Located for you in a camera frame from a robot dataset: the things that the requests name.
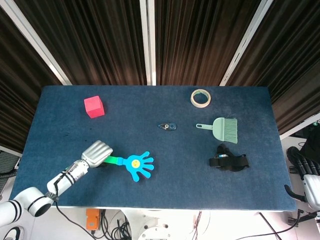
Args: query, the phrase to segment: masking tape roll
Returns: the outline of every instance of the masking tape roll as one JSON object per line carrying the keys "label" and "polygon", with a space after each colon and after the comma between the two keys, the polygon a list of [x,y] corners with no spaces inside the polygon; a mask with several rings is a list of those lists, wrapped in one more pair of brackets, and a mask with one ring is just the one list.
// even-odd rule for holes
{"label": "masking tape roll", "polygon": [[[194,98],[196,94],[204,94],[208,100],[205,103],[198,103],[195,101],[195,98]],[[190,100],[191,100],[191,103],[193,104],[193,106],[195,106],[197,108],[205,108],[206,106],[209,105],[209,103],[211,101],[211,95],[208,91],[206,91],[204,89],[197,89],[192,92]]]}

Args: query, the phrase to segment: red cube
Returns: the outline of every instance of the red cube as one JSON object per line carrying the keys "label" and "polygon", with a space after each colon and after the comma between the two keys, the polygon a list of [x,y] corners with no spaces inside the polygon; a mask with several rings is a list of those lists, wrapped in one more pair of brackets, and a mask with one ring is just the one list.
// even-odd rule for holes
{"label": "red cube", "polygon": [[96,118],[105,115],[104,106],[99,96],[93,96],[84,100],[86,113],[90,118]]}

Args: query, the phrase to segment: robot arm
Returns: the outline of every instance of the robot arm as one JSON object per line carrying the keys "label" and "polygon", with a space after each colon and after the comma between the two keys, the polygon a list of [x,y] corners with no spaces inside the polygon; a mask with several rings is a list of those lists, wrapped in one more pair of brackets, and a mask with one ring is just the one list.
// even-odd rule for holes
{"label": "robot arm", "polygon": [[29,187],[13,200],[0,203],[0,227],[17,221],[24,210],[34,217],[44,214],[62,193],[88,172],[88,168],[98,167],[112,152],[111,147],[98,140],[82,153],[80,160],[47,183],[45,195],[36,187]]}

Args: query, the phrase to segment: dark blue tablecloth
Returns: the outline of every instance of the dark blue tablecloth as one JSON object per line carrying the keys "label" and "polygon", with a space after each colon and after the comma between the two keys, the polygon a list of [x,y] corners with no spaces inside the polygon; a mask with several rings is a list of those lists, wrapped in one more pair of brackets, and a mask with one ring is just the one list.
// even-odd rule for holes
{"label": "dark blue tablecloth", "polygon": [[[89,169],[60,198],[62,206],[156,209],[293,211],[284,185],[290,179],[266,87],[204,87],[206,108],[190,102],[194,86],[47,86],[43,89],[11,197],[47,182],[101,140],[113,155],[150,151],[155,169],[136,183],[124,166]],[[84,99],[99,95],[106,115],[90,119]],[[237,118],[238,144],[250,168],[239,172],[209,166],[221,141],[197,123]],[[175,131],[158,124],[174,122]]]}

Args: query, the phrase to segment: small dustpan brush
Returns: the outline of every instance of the small dustpan brush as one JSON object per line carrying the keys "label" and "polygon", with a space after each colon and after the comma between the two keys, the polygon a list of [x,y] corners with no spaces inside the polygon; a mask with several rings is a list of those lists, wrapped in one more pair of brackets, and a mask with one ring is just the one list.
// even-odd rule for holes
{"label": "small dustpan brush", "polygon": [[236,118],[218,117],[212,125],[196,124],[198,129],[212,130],[213,136],[230,143],[238,143],[238,121]]}

